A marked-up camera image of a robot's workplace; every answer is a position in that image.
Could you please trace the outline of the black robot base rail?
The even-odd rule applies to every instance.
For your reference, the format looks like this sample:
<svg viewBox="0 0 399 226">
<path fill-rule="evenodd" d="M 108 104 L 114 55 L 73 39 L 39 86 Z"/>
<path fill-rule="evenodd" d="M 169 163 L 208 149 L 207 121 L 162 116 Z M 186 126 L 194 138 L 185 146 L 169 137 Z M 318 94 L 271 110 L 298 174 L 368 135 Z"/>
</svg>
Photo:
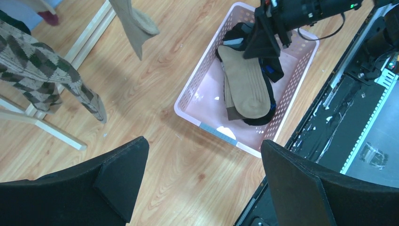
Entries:
<svg viewBox="0 0 399 226">
<path fill-rule="evenodd" d="M 283 147 L 349 177 L 399 189 L 399 3 L 374 4 Z M 279 226 L 266 176 L 235 224 Z"/>
</svg>

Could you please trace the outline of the black grey sock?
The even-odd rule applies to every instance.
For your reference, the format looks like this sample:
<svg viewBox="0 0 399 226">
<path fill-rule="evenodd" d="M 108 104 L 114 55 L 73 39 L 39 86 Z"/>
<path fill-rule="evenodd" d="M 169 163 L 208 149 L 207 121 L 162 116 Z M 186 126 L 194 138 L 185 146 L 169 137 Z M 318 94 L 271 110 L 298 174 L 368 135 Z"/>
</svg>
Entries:
<svg viewBox="0 0 399 226">
<path fill-rule="evenodd" d="M 251 22 L 237 23 L 232 29 L 226 32 L 222 44 L 237 51 L 244 51 L 253 27 L 254 23 Z"/>
</svg>

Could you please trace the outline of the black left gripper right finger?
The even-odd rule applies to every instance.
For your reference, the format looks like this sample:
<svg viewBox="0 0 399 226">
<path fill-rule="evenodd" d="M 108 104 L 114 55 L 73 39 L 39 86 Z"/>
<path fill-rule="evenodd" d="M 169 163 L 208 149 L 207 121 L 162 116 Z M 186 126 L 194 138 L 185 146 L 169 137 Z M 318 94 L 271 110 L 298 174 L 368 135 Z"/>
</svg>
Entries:
<svg viewBox="0 0 399 226">
<path fill-rule="evenodd" d="M 264 140 L 261 156 L 281 226 L 396 226 L 399 190 L 352 178 Z"/>
</svg>

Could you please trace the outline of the pink plastic basket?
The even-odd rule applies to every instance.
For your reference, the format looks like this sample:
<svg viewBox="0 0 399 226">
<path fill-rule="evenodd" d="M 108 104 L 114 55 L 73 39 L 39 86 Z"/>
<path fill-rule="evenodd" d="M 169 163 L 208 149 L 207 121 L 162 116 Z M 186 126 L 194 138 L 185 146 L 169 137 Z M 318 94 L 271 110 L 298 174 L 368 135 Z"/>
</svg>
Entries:
<svg viewBox="0 0 399 226">
<path fill-rule="evenodd" d="M 235 53 L 237 60 L 232 61 L 231 51 L 223 42 L 226 33 L 237 23 L 253 23 L 254 12 L 253 6 L 243 2 L 236 2 L 230 7 L 177 98 L 174 111 L 213 136 L 260 157 L 263 140 L 276 141 L 280 135 L 316 55 L 319 41 L 306 30 L 292 31 L 292 43 L 282 49 L 279 57 L 284 75 L 277 82 L 271 82 L 272 94 L 269 95 L 265 77 L 255 67 L 255 61 L 251 59 L 249 68 L 245 68 L 242 52 Z M 229 91 L 239 109 L 247 107 L 252 111 L 261 105 L 270 106 L 270 101 L 275 100 L 272 120 L 265 125 L 251 126 L 242 119 L 229 119 L 228 113 L 232 110 L 226 104 Z"/>
</svg>

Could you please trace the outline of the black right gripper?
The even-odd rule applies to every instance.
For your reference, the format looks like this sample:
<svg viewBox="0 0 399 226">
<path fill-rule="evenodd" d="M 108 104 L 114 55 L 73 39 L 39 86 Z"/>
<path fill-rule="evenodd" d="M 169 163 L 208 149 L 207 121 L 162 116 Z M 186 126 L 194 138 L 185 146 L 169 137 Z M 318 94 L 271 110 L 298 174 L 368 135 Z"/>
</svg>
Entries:
<svg viewBox="0 0 399 226">
<path fill-rule="evenodd" d="M 261 0 L 255 9 L 255 23 L 248 37 L 243 58 L 279 58 L 280 47 L 275 34 L 279 36 L 283 48 L 292 43 L 292 31 L 287 29 L 282 19 L 282 11 L 277 0 Z"/>
</svg>

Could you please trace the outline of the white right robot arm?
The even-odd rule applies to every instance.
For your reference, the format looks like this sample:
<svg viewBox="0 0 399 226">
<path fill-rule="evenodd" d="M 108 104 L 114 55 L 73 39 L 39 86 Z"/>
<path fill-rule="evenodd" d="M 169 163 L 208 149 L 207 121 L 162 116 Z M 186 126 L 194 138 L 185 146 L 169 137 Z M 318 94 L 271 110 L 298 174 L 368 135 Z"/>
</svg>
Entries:
<svg viewBox="0 0 399 226">
<path fill-rule="evenodd" d="M 255 20 L 272 37 L 278 35 L 284 48 L 291 44 L 291 31 L 320 20 L 358 10 L 361 0 L 262 0 Z"/>
</svg>

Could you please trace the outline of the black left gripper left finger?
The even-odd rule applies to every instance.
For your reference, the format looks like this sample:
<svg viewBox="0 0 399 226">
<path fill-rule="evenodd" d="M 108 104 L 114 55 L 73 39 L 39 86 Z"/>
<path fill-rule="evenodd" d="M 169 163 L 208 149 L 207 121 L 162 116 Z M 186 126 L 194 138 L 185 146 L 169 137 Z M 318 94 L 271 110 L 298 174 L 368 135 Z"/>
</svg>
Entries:
<svg viewBox="0 0 399 226">
<path fill-rule="evenodd" d="M 131 221 L 149 154 L 137 137 L 36 180 L 2 182 L 3 226 L 124 226 Z"/>
</svg>

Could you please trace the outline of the argyle brown sock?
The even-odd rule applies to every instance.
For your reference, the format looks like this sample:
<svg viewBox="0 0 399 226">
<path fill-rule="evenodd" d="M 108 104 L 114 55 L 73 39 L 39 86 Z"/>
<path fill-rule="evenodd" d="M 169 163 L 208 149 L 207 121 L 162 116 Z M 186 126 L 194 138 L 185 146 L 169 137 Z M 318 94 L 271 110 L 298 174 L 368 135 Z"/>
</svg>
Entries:
<svg viewBox="0 0 399 226">
<path fill-rule="evenodd" d="M 55 113 L 62 104 L 60 84 L 101 123 L 106 110 L 98 94 L 89 89 L 77 70 L 47 44 L 0 22 L 0 79 L 19 90 L 38 111 Z"/>
</svg>

